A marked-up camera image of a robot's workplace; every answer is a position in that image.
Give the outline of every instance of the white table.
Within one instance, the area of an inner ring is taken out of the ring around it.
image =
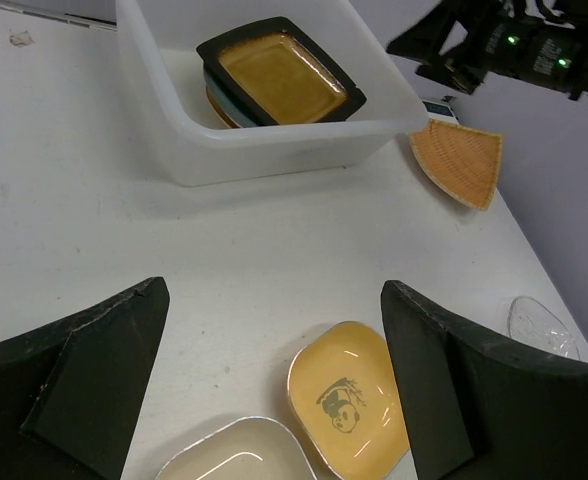
[[[35,43],[10,44],[29,30]],[[588,346],[500,196],[458,206],[404,140],[360,167],[197,189],[139,141],[113,32],[0,11],[0,340],[153,275],[171,306],[123,478],[243,415],[296,426],[295,353],[331,325],[382,332],[400,279],[500,332],[518,295]],[[391,478],[416,478],[411,457]]]

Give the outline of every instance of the woven basket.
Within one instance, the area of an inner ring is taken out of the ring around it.
[[[419,165],[444,192],[468,207],[488,209],[501,168],[502,135],[430,120],[410,141]]]

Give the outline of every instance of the yellow plate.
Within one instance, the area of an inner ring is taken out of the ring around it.
[[[387,345],[361,323],[341,323],[301,350],[287,389],[294,414],[345,480],[382,479],[409,449]]]

